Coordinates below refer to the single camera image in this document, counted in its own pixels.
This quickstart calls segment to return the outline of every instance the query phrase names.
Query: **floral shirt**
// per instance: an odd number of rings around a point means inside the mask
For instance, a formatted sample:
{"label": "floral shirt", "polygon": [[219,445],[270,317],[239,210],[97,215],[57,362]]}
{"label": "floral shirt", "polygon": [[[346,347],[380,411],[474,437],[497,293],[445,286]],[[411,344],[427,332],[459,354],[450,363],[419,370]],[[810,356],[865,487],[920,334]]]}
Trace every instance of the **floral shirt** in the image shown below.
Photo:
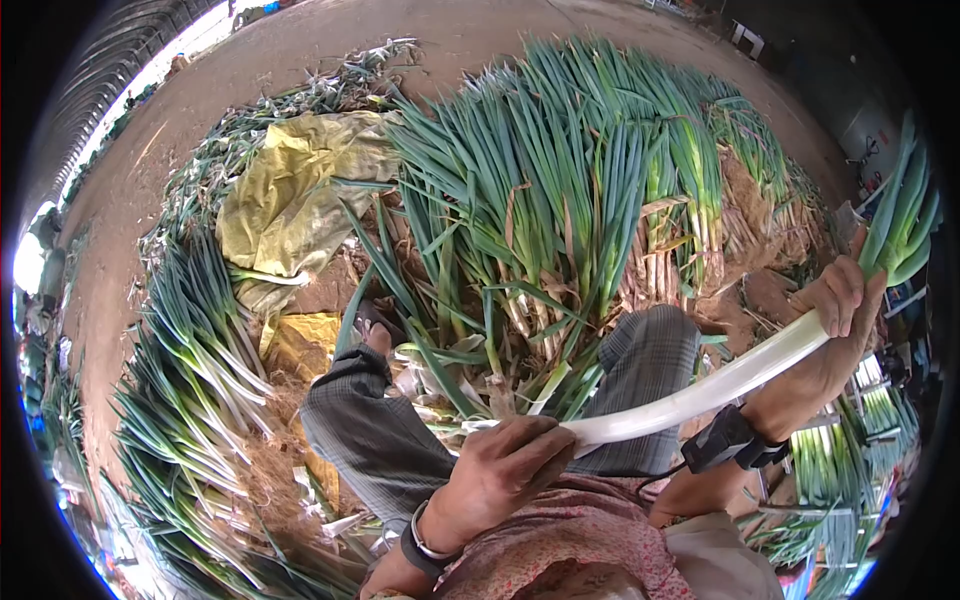
{"label": "floral shirt", "polygon": [[509,520],[469,543],[434,597],[521,600],[561,587],[570,591],[570,585],[586,591],[619,582],[638,588],[636,598],[693,598],[663,531],[647,522],[636,493],[641,482],[565,473]]}

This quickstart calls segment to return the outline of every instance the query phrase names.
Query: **metal frame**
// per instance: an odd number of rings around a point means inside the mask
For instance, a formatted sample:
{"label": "metal frame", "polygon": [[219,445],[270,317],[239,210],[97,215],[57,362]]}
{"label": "metal frame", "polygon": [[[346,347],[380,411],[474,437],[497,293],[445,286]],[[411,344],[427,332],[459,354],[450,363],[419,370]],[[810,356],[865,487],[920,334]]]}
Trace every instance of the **metal frame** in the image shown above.
{"label": "metal frame", "polygon": [[84,50],[45,125],[26,217],[60,198],[73,162],[107,109],[171,40],[222,0],[132,0],[110,15]]}

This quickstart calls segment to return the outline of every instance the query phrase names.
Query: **sandal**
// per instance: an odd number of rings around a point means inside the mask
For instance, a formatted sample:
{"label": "sandal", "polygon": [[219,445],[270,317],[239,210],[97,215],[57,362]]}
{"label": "sandal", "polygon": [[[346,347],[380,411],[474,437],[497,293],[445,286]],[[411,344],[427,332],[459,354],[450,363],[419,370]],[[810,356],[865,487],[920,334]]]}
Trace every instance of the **sandal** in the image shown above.
{"label": "sandal", "polygon": [[382,324],[387,328],[387,331],[390,332],[391,348],[396,348],[407,341],[407,335],[403,332],[403,329],[384,317],[383,313],[373,305],[373,302],[360,300],[360,306],[357,307],[357,314],[353,320],[353,326],[360,332],[364,342],[370,338],[370,330],[377,323]]}

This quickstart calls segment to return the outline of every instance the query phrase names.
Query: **pink patterned fabric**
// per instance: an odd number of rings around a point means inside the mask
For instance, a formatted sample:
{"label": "pink patterned fabric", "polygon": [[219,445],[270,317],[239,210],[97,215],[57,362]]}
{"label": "pink patterned fabric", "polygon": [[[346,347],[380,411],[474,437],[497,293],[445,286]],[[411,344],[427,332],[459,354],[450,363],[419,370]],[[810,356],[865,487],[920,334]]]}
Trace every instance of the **pink patterned fabric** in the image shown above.
{"label": "pink patterned fabric", "polygon": [[565,473],[510,520],[468,544],[434,597],[519,600],[552,586],[549,580],[575,571],[576,564],[610,564],[635,577],[652,600],[692,599],[662,530],[647,522],[636,498],[641,482]]}

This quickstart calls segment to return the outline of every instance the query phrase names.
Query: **leg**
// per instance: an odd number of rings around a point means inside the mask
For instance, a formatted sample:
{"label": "leg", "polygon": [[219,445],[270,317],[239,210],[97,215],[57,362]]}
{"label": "leg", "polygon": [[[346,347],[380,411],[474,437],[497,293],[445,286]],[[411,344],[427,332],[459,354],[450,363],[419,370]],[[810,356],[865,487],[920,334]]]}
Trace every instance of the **leg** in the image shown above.
{"label": "leg", "polygon": [[410,520],[454,465],[407,398],[383,396],[389,381],[383,355],[360,344],[334,359],[300,408],[310,447],[385,524]]}
{"label": "leg", "polygon": [[[624,315],[600,346],[606,376],[584,417],[642,406],[686,387],[700,346],[697,326],[676,306],[662,304]],[[657,474],[670,467],[679,425],[605,444],[570,463],[568,471],[606,477]]]}

